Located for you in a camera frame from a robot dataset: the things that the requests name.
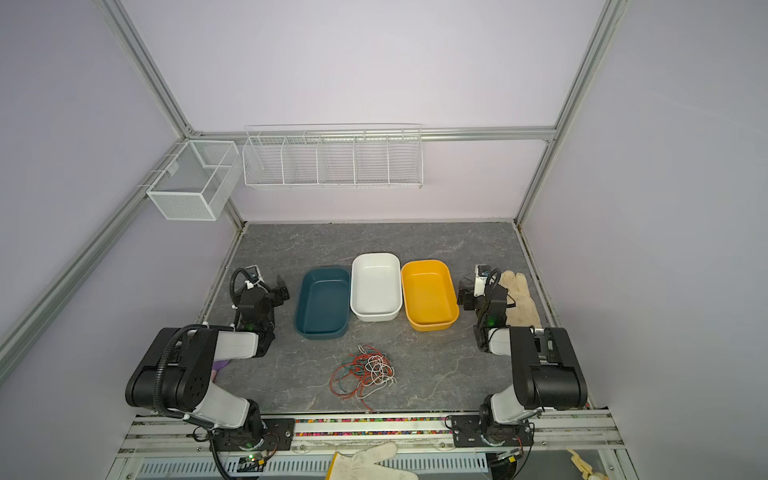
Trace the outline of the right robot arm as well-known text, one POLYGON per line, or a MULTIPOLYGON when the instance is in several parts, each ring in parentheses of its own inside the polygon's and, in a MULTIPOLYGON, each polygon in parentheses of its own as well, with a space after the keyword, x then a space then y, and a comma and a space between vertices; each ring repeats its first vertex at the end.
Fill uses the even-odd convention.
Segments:
POLYGON ((512 383, 486 396, 476 414, 446 419, 456 447, 531 447, 533 421, 546 409, 582 409, 588 401, 567 331, 514 318, 525 308, 532 313, 536 308, 524 276, 514 273, 507 285, 502 277, 501 270, 478 264, 474 279, 460 282, 457 303, 476 315, 473 333, 478 349, 507 357, 512 383))

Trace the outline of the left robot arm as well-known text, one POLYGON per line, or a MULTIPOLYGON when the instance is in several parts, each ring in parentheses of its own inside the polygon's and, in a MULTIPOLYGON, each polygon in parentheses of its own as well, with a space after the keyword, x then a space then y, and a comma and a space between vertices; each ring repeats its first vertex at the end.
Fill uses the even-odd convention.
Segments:
POLYGON ((268 284, 253 265, 233 271, 228 291, 230 324, 160 330, 127 382, 126 403, 203 429, 219 451, 285 451, 293 424, 264 419, 256 401, 216 385, 214 373, 218 363, 267 354, 276 338, 275 309, 290 299, 289 290, 282 277, 268 284))

